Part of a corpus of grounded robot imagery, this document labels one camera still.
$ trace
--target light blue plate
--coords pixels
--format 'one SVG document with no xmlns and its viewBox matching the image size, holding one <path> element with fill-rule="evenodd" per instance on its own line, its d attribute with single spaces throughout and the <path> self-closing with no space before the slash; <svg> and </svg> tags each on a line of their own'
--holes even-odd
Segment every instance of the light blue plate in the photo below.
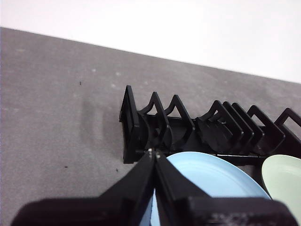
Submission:
<svg viewBox="0 0 301 226">
<path fill-rule="evenodd" d="M 269 195 L 250 176 L 231 163 L 200 152 L 181 152 L 167 158 L 188 180 L 212 197 L 263 197 Z M 150 222 L 159 226 L 153 197 Z"/>
</svg>

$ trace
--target light green plate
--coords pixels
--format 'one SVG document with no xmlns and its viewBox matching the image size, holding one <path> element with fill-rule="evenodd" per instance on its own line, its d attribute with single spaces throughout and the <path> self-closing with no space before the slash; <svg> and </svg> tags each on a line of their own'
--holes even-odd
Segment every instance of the light green plate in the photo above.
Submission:
<svg viewBox="0 0 301 226">
<path fill-rule="evenodd" d="M 262 179 L 272 199 L 283 202 L 301 226 L 301 160 L 273 155 L 262 165 Z"/>
</svg>

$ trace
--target plate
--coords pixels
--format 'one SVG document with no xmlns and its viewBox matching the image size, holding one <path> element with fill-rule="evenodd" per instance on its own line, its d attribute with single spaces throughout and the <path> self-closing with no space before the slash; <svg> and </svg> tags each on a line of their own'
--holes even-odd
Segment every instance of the plate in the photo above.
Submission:
<svg viewBox="0 0 301 226">
<path fill-rule="evenodd" d="M 264 161 L 261 172 L 272 199 L 283 202 L 301 226 L 301 160 L 276 154 Z"/>
<path fill-rule="evenodd" d="M 181 152 L 167 159 L 192 183 L 212 197 L 263 197 L 269 195 L 250 176 L 231 163 L 210 154 Z M 150 222 L 159 226 L 156 197 Z"/>
</svg>

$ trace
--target gray table surface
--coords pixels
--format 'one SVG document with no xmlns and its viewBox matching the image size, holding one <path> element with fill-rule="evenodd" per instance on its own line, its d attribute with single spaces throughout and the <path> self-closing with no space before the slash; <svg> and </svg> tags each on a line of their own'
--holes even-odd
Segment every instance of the gray table surface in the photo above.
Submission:
<svg viewBox="0 0 301 226">
<path fill-rule="evenodd" d="M 2 28 L 1 225 L 27 202 L 97 196 L 133 167 L 118 121 L 127 84 L 138 109 L 178 94 L 192 118 L 216 99 L 272 120 L 301 113 L 301 84 Z"/>
</svg>

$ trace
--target white wall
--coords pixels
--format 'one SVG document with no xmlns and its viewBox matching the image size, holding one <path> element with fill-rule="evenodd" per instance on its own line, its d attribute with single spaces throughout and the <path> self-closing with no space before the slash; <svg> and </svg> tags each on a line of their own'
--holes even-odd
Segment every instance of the white wall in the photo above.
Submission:
<svg viewBox="0 0 301 226">
<path fill-rule="evenodd" d="M 300 0 L 2 0 L 1 26 L 301 83 Z"/>
</svg>

